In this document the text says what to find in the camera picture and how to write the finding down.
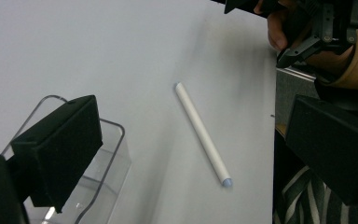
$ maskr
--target white cylindrical stick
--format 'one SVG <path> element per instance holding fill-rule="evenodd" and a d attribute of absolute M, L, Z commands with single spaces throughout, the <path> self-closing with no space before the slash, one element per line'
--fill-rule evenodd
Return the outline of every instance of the white cylindrical stick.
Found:
<path fill-rule="evenodd" d="M 219 177 L 220 182 L 224 187 L 231 187 L 232 180 L 227 171 L 225 164 L 222 161 L 222 158 L 219 155 L 219 152 L 214 145 L 211 136 L 208 134 L 199 113 L 197 112 L 195 106 L 193 105 L 190 97 L 187 94 L 185 86 L 182 83 L 176 85 L 176 93 L 179 96 L 180 101 L 182 102 L 183 107 L 187 115 L 190 117 L 191 123 L 193 124 L 194 129 L 196 130 L 197 135 L 205 149 L 206 154 L 208 155 L 209 160 Z"/>

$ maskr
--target transparent box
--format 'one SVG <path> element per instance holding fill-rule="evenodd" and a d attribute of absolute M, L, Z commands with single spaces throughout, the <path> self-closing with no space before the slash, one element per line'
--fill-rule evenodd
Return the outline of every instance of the transparent box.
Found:
<path fill-rule="evenodd" d="M 43 98 L 13 139 L 66 102 L 64 98 L 57 95 Z M 30 223 L 107 223 L 109 221 L 130 170 L 131 159 L 124 138 L 124 128 L 106 119 L 100 119 L 100 122 L 103 145 L 80 178 L 62 213 L 57 214 L 54 207 L 34 207 L 28 197 L 24 205 Z M 10 143 L 2 155 L 7 160 L 13 155 Z"/>

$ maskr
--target white table surface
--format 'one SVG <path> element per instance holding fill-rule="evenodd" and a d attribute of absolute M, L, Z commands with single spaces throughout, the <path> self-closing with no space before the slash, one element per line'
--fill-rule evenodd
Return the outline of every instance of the white table surface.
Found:
<path fill-rule="evenodd" d="M 132 166 L 111 223 L 270 223 L 275 53 L 266 21 L 209 0 L 0 1 L 0 151 L 41 98 L 95 94 Z M 234 186 L 221 187 L 182 81 Z"/>

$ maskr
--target striped fabric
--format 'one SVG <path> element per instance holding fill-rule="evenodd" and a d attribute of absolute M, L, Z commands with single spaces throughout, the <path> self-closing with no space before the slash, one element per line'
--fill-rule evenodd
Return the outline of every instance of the striped fabric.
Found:
<path fill-rule="evenodd" d="M 358 224 L 358 206 L 346 206 L 307 166 L 289 181 L 275 207 L 275 224 Z"/>

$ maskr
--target person's hand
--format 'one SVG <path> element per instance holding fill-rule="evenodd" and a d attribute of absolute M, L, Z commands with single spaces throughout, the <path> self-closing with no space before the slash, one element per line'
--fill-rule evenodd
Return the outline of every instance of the person's hand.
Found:
<path fill-rule="evenodd" d="M 277 51 L 282 51 L 288 47 L 287 38 L 283 32 L 283 25 L 286 22 L 290 13 L 295 10 L 296 3 L 292 0 L 280 0 L 279 3 L 287 7 L 287 9 L 272 12 L 268 15 L 268 41 L 270 45 Z M 262 13 L 262 4 L 263 0 L 259 0 L 258 4 L 254 8 L 254 12 L 256 14 Z M 299 36 L 295 43 L 290 47 L 294 47 L 300 44 L 309 29 L 310 26 L 308 26 L 304 30 L 304 32 Z M 350 47 L 341 55 L 336 55 L 334 52 L 331 51 L 322 51 L 318 54 L 310 56 L 306 60 L 306 63 L 314 67 L 321 68 L 324 71 L 327 71 L 333 75 L 340 76 L 345 72 L 349 63 L 351 62 L 352 51 L 353 47 Z"/>

